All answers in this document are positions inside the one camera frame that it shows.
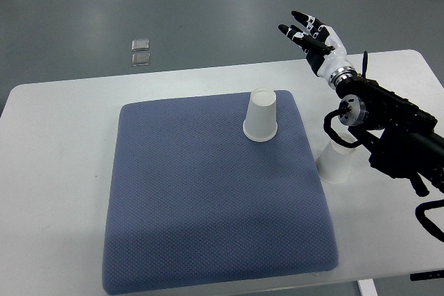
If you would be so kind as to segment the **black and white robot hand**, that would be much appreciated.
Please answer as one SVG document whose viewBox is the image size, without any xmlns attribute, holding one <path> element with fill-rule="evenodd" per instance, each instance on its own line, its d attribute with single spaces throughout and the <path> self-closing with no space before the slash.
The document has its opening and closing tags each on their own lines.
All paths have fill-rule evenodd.
<svg viewBox="0 0 444 296">
<path fill-rule="evenodd" d="M 303 28 L 280 24 L 278 29 L 301 48 L 316 76 L 324 78 L 334 89 L 341 76 L 350 77 L 357 74 L 347 59 L 348 53 L 343 42 L 331 26 L 303 12 L 293 11 L 291 15 Z"/>
</svg>

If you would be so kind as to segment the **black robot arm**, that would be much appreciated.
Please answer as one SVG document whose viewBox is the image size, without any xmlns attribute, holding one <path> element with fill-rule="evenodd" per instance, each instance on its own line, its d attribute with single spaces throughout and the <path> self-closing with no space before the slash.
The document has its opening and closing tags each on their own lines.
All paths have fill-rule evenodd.
<svg viewBox="0 0 444 296">
<path fill-rule="evenodd" d="M 376 81 L 343 74 L 336 79 L 339 98 L 355 96 L 363 116 L 349 132 L 370 152 L 372 168 L 410 180 L 419 196 L 428 194 L 422 178 L 443 191 L 443 137 L 434 131 L 437 119 Z"/>
</svg>

